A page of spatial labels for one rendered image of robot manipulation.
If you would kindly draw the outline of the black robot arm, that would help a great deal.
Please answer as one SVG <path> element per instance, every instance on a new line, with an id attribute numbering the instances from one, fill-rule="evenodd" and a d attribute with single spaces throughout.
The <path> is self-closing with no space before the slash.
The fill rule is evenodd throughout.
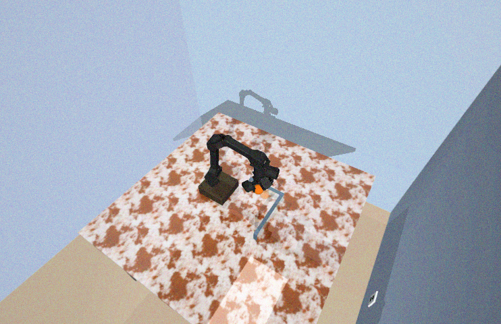
<path id="1" fill-rule="evenodd" d="M 207 142 L 207 148 L 210 150 L 210 168 L 204 176 L 206 183 L 208 183 L 210 187 L 214 187 L 219 183 L 217 178 L 222 172 L 222 167 L 219 166 L 219 149 L 225 146 L 246 157 L 250 162 L 250 166 L 254 167 L 254 174 L 256 176 L 265 174 L 263 178 L 257 180 L 257 184 L 260 185 L 263 190 L 272 186 L 273 179 L 276 180 L 278 178 L 280 169 L 269 165 L 271 161 L 264 152 L 248 148 L 244 144 L 233 139 L 230 135 L 214 134 Z"/>

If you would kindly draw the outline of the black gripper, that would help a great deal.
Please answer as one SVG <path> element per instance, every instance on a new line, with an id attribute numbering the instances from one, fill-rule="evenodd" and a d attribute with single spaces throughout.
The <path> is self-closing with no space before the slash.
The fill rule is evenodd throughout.
<path id="1" fill-rule="evenodd" d="M 254 174 L 254 171 L 253 171 L 253 174 Z M 254 176 L 253 176 L 253 179 L 254 179 L 253 182 L 250 182 L 250 181 L 247 180 L 247 181 L 245 181 L 245 182 L 242 183 L 242 187 L 246 190 L 246 192 L 250 192 L 250 191 L 255 192 L 255 189 L 256 189 L 255 185 L 257 185 L 257 180 L 259 178 L 263 178 L 264 175 L 265 174 L 263 174 L 262 176 L 257 176 L 257 175 L 254 174 Z"/>

